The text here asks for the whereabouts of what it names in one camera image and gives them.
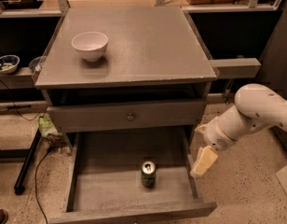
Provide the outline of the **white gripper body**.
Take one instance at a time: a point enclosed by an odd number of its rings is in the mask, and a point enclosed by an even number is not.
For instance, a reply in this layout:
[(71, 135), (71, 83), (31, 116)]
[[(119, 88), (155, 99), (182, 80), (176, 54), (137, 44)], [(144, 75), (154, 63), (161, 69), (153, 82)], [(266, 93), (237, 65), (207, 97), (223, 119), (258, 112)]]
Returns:
[(236, 144), (234, 140), (223, 133), (217, 117), (204, 125), (203, 138), (208, 146), (211, 146), (216, 150), (226, 150)]

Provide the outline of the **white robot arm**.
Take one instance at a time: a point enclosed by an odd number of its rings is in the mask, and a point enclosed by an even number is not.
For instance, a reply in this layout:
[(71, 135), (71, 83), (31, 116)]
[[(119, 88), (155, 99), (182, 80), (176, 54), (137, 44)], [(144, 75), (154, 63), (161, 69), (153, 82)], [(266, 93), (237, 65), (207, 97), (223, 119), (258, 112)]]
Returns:
[(220, 116), (199, 125), (205, 147), (198, 149), (190, 174), (204, 175), (218, 159), (218, 153), (234, 146), (246, 134), (277, 126), (287, 132), (287, 101), (261, 84), (247, 84), (235, 94), (234, 104)]

